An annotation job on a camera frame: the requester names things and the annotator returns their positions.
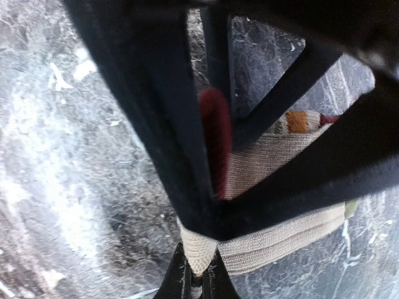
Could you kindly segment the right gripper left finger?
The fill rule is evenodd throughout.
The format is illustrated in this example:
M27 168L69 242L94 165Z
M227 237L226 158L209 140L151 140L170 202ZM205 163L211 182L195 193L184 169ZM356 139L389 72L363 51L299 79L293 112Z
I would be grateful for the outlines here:
M191 267L185 256L183 244L179 242L155 299L191 298L191 278Z

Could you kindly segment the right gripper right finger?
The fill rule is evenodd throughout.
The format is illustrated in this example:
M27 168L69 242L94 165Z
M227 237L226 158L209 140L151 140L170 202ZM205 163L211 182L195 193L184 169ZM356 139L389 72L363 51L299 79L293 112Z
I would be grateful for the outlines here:
M202 278L203 299L240 299L230 280L219 250L205 270Z

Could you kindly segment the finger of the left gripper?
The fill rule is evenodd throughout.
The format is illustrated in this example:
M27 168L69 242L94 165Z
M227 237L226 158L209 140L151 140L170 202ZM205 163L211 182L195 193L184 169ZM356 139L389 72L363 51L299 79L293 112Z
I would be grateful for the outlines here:
M187 4L64 1L189 230L215 236L216 199L191 65Z
M252 113L233 126L241 150L346 52L372 68L362 95L304 151L232 200L216 200L216 240L257 232L306 212L398 184L398 2L218 1L211 11L244 15L305 38L300 57Z

